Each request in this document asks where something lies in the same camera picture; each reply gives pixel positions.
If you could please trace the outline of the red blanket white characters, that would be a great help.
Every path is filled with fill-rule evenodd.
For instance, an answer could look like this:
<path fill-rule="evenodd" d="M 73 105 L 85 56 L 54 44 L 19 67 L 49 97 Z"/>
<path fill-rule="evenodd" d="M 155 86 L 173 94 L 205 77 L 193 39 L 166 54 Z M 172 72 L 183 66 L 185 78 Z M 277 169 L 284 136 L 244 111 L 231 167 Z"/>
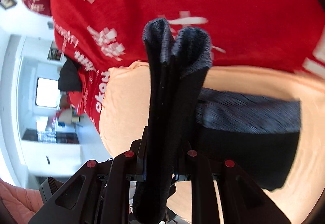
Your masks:
<path fill-rule="evenodd" d="M 213 64 L 324 77 L 324 9 L 319 0 L 22 0 L 50 16 L 58 48 L 81 67 L 83 112 L 99 125 L 109 69 L 145 61 L 142 30 L 162 18 L 173 36 L 200 27 Z"/>

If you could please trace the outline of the pink cushion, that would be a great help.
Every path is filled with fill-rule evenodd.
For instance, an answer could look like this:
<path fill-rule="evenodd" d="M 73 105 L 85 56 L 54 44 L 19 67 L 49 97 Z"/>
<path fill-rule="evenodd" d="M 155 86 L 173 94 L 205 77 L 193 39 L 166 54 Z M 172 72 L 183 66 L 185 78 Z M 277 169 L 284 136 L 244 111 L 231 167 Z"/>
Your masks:
<path fill-rule="evenodd" d="M 28 223 L 43 206 L 40 192 L 0 182 L 1 201 L 6 209 L 17 223 Z"/>

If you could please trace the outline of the black pants blue patterned trim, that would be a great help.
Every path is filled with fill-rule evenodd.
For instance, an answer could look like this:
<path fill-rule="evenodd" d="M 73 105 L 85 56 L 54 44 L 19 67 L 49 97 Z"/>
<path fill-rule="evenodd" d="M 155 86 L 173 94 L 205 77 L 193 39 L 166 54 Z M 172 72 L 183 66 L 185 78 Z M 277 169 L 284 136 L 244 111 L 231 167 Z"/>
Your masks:
<path fill-rule="evenodd" d="M 203 29 L 185 27 L 173 37 L 167 20 L 158 18 L 144 27 L 143 41 L 151 93 L 146 180 L 133 198 L 136 219 L 163 220 L 182 150 L 232 160 L 261 188 L 281 188 L 299 141 L 300 102 L 204 88 L 212 60 Z"/>

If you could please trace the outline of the peach cream towel mat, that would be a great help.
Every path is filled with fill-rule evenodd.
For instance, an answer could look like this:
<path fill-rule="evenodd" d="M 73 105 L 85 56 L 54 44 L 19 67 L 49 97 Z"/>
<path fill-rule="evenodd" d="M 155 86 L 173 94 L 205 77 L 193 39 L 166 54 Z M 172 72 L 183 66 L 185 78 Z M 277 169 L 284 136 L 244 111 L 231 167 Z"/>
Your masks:
<path fill-rule="evenodd" d="M 149 64 L 110 68 L 100 136 L 116 157 L 148 124 Z M 324 190 L 324 80 L 257 67 L 213 66 L 190 125 L 188 148 L 234 161 L 291 223 L 311 223 Z"/>

